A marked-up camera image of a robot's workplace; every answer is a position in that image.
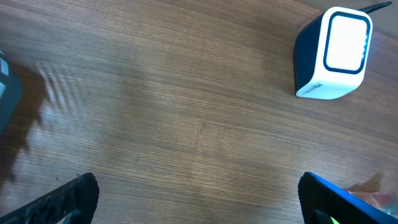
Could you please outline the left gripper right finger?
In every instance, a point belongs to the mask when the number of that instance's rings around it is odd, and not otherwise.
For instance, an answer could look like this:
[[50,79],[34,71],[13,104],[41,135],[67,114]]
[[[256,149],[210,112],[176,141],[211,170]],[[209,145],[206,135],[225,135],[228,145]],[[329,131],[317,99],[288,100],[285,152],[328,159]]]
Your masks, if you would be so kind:
[[390,223],[397,218],[373,207],[320,176],[306,172],[298,183],[303,220],[314,223]]

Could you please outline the green snack bag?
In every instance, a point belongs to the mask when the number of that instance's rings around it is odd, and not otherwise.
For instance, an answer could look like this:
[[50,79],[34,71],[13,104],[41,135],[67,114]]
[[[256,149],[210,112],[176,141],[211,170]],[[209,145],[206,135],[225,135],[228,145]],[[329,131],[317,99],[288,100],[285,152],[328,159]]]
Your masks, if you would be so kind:
[[367,181],[345,188],[345,191],[374,208],[397,218],[397,192],[380,191],[383,177],[383,172],[377,172]]

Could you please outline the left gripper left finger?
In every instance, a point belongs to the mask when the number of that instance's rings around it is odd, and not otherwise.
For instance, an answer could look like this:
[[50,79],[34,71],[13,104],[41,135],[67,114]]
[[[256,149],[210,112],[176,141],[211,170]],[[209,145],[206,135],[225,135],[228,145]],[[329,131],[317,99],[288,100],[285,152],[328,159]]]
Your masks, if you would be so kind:
[[2,216],[1,224],[90,224],[99,194],[96,177],[88,172]]

